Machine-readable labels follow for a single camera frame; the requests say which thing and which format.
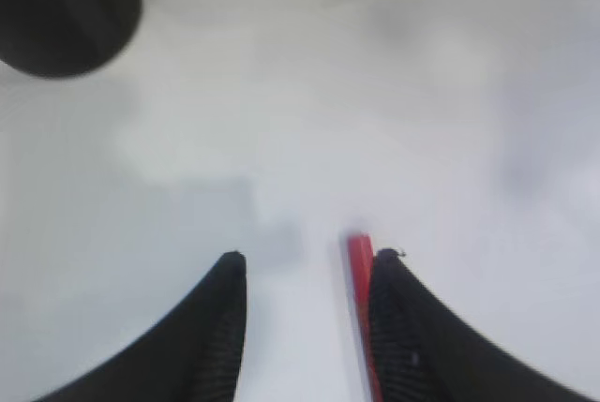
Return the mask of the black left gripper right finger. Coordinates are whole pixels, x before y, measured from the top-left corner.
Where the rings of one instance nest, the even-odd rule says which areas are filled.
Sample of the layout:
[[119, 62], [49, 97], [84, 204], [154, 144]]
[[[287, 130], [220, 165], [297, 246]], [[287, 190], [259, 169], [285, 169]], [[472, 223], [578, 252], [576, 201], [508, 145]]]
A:
[[385, 401], [583, 401], [477, 333], [394, 249], [374, 258], [370, 348]]

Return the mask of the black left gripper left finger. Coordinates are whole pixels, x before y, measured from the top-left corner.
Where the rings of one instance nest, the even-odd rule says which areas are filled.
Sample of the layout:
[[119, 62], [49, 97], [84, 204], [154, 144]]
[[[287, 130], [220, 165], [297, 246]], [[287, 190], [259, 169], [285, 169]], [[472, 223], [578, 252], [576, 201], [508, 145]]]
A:
[[162, 320], [46, 401], [232, 401], [247, 328], [247, 263], [223, 254]]

